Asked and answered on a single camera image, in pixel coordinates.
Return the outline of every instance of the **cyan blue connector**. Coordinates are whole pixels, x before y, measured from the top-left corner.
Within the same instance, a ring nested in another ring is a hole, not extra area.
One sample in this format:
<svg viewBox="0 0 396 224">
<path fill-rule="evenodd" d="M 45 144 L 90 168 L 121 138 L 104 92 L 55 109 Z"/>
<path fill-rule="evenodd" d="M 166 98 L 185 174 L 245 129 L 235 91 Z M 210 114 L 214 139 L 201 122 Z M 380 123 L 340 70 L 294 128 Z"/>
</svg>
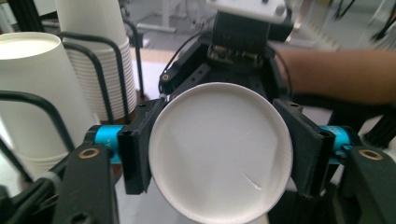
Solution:
<svg viewBox="0 0 396 224">
<path fill-rule="evenodd" d="M 334 144 L 332 146 L 335 157 L 330 158 L 329 164 L 343 164 L 343 161 L 349 154 L 349 150 L 353 148 L 347 131 L 339 126 L 321 125 L 320 128 L 335 135 Z"/>
<path fill-rule="evenodd" d="M 122 125 L 103 125 L 96 132 L 95 144 L 102 144 L 114 154 L 113 158 L 111 158 L 111 163 L 121 163 L 117 133 L 122 127 Z"/>
</svg>

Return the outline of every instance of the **paper cup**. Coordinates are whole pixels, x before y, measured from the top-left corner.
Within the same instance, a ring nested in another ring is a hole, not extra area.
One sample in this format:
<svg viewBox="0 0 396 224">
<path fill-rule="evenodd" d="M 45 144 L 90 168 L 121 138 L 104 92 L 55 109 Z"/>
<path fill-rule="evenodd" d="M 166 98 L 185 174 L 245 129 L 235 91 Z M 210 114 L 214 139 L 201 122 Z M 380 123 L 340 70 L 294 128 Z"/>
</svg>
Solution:
<svg viewBox="0 0 396 224">
<path fill-rule="evenodd" d="M 125 42 L 125 28 L 116 0 L 56 0 L 61 31 L 83 35 L 97 35 L 114 41 Z M 78 43 L 90 49 L 106 49 L 107 46 L 66 38 L 64 41 Z"/>
<path fill-rule="evenodd" d="M 209 83 L 160 114 L 149 165 L 165 199 L 200 223 L 246 223 L 268 212 L 290 178 L 288 128 L 259 94 Z"/>
<path fill-rule="evenodd" d="M 56 35 L 0 35 L 0 79 L 0 90 L 24 91 L 50 101 L 59 111 L 76 147 L 95 124 L 74 69 Z M 26 158 L 40 160 L 67 152 L 49 116 L 35 105 L 0 102 L 0 114 L 15 149 Z"/>
<path fill-rule="evenodd" d="M 129 44 L 129 38 L 126 38 L 125 43 L 123 43 L 122 45 L 119 45 L 119 49 L 121 54 L 125 53 L 127 50 L 130 49 L 130 44 Z M 115 57 L 115 53 L 114 53 L 114 49 L 111 48 L 109 45 L 107 45 L 106 48 L 104 49 L 92 49 L 92 52 L 98 56 L 98 57 L 107 57 L 107 56 L 114 56 Z M 82 58 L 86 58 L 87 56 L 85 56 L 85 54 L 76 51 L 76 50 L 69 50 L 68 53 L 72 56 L 77 56 L 77 57 L 82 57 Z"/>
<path fill-rule="evenodd" d="M 72 51 L 69 51 L 68 55 L 74 66 L 79 83 L 84 90 L 84 94 L 92 111 L 98 115 L 100 120 L 108 120 L 103 95 L 92 62 L 86 56 L 82 56 L 80 59 L 78 59 L 77 57 L 73 56 L 71 52 Z M 120 87 L 120 74 L 116 59 L 112 58 L 108 60 L 102 60 L 99 58 L 99 60 L 101 61 L 104 72 L 106 88 L 113 112 L 113 117 L 115 119 L 121 119 L 124 117 L 124 113 Z M 122 65 L 125 88 L 127 91 L 129 113 L 131 113 L 134 111 L 134 107 L 136 105 L 136 93 L 134 88 L 132 59 L 129 47 L 128 50 L 122 54 Z"/>
<path fill-rule="evenodd" d="M 67 153 L 64 153 L 56 157 L 38 160 L 35 158 L 25 157 L 16 150 L 14 150 L 13 153 L 21 160 L 22 165 L 28 168 L 28 172 L 30 173 L 33 179 L 38 179 L 49 169 L 55 166 L 61 159 L 67 156 Z"/>
</svg>

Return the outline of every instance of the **stack of paper cups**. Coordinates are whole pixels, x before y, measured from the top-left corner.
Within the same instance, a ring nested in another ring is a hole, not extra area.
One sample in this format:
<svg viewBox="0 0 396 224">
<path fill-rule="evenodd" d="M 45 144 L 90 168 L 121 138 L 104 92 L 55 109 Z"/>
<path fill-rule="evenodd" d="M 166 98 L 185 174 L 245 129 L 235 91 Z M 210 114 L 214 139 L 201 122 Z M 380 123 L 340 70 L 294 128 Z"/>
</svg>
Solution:
<svg viewBox="0 0 396 224">
<path fill-rule="evenodd" d="M 95 125 L 61 39 L 44 33 L 0 35 L 0 90 L 38 95 L 60 113 L 75 147 Z M 34 178 L 67 155 L 49 115 L 35 105 L 1 102 L 16 156 Z"/>
<path fill-rule="evenodd" d="M 129 113 L 132 113 L 136 105 L 132 59 L 129 38 L 125 34 L 118 1 L 56 0 L 55 3 L 63 32 L 101 36 L 118 45 L 122 57 Z M 64 42 L 80 44 L 92 50 L 99 58 L 105 75 L 113 117 L 114 119 L 123 118 L 125 115 L 120 88 L 120 73 L 114 49 L 106 44 L 70 38 L 65 38 Z M 108 120 L 97 74 L 91 60 L 75 50 L 69 50 L 67 53 L 92 111 L 98 115 L 101 121 Z"/>
</svg>

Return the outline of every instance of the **bolt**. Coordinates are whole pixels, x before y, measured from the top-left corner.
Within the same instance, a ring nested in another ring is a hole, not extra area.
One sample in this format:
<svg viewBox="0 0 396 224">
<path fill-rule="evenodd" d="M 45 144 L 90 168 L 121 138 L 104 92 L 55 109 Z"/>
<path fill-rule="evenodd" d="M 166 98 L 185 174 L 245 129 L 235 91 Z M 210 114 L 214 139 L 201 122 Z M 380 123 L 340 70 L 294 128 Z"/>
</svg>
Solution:
<svg viewBox="0 0 396 224">
<path fill-rule="evenodd" d="M 90 159 L 92 157 L 97 156 L 99 154 L 99 152 L 100 151 L 97 148 L 94 148 L 94 147 L 93 148 L 87 148 L 87 149 L 81 151 L 80 153 L 78 153 L 78 156 L 81 159 L 85 160 L 85 159 Z"/>
<path fill-rule="evenodd" d="M 359 153 L 363 157 L 365 157 L 367 159 L 370 159 L 370 160 L 373 160 L 373 161 L 382 161 L 382 160 L 384 160 L 384 157 L 381 154 L 379 154 L 378 152 L 372 151 L 370 149 L 361 149 L 361 150 L 359 150 Z"/>
<path fill-rule="evenodd" d="M 169 75 L 167 75 L 167 74 L 163 75 L 163 80 L 164 80 L 164 81 L 166 81 L 166 80 L 168 80 L 168 79 L 169 79 Z"/>
<path fill-rule="evenodd" d="M 275 9 L 275 14 L 276 14 L 277 16 L 282 16 L 283 13 L 284 13 L 285 11 L 286 11 L 285 6 L 279 5 L 279 6 L 277 6 L 276 9 Z"/>
</svg>

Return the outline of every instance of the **skin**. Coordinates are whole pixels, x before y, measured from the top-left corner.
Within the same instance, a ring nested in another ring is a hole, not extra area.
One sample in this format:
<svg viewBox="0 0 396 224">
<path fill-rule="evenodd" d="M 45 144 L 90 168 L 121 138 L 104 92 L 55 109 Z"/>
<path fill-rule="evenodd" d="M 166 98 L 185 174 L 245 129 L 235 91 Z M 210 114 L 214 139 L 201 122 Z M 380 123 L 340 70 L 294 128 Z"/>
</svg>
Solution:
<svg viewBox="0 0 396 224">
<path fill-rule="evenodd" d="M 367 105 L 396 103 L 396 51 L 280 49 L 294 92 Z M 284 64 L 276 58 L 288 82 Z"/>
</svg>

